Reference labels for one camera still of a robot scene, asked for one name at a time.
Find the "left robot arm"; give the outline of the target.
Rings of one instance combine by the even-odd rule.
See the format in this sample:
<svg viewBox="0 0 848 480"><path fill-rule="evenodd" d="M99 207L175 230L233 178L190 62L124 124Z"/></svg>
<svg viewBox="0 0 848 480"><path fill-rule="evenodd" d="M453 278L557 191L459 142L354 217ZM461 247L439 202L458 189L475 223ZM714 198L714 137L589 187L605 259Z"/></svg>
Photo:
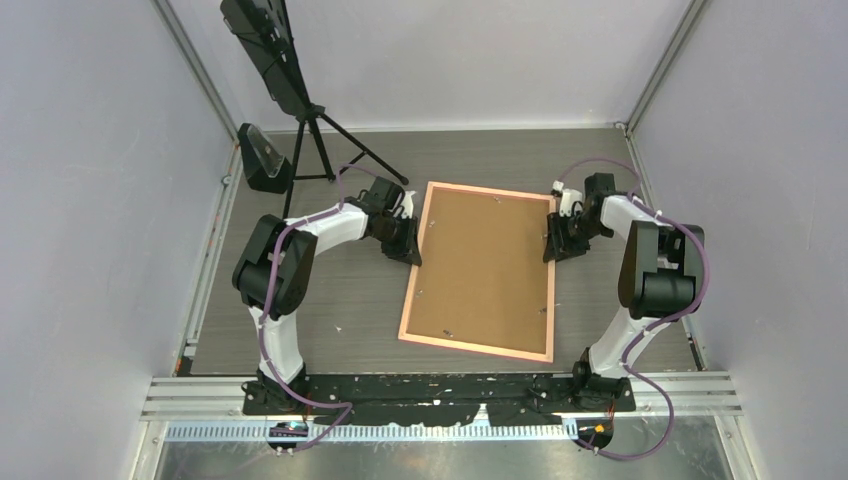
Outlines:
<svg viewBox="0 0 848 480"><path fill-rule="evenodd" d="M305 373L297 334L297 311L305 299L316 257L349 242L372 238L387 258L422 265L419 219L413 191L383 177L357 196L343 197L311 215L257 222L232 276L248 307L260 348L260 381L280 412L298 412L307 398L296 380Z"/></svg>

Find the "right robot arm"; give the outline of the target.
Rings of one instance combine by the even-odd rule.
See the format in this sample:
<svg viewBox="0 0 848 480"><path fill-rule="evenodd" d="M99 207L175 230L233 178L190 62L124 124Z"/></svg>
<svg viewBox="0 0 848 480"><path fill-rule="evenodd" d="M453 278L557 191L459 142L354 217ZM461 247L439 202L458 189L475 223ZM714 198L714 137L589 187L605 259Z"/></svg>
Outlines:
<svg viewBox="0 0 848 480"><path fill-rule="evenodd" d="M638 196L618 190L610 173L587 177L582 191L557 180L552 194L559 205L547 217L544 261L582 256L597 236L625 242L619 310L575 362L566 395L578 409L603 409L628 393L633 364L653 337L700 306L706 283L704 231L675 223Z"/></svg>

